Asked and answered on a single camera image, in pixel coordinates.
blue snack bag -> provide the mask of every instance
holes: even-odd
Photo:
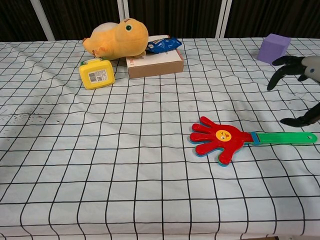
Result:
[[[165,53],[177,49],[182,43],[175,37],[167,37],[148,42],[146,51],[154,54]]]

purple foam block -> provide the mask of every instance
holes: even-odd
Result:
[[[272,62],[286,54],[291,42],[290,37],[269,34],[262,42],[257,59],[272,64]]]

dark background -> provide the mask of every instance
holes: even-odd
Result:
[[[128,0],[149,35],[214,38],[222,0]],[[119,22],[117,0],[40,0],[56,40],[81,40],[99,24]],[[233,0],[226,38],[320,38],[319,0]],[[45,41],[29,0],[1,0],[0,42]]]

orange plush toy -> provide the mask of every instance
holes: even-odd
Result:
[[[149,33],[146,26],[133,18],[119,24],[107,22],[96,27],[83,47],[96,58],[115,60],[146,55]]]

hand clapper toy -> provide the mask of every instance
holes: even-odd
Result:
[[[190,140],[201,143],[195,147],[199,156],[205,156],[213,151],[221,150],[218,162],[227,166],[235,152],[245,144],[313,144],[318,138],[310,132],[243,132],[231,125],[216,124],[202,116],[199,123],[192,125]]]

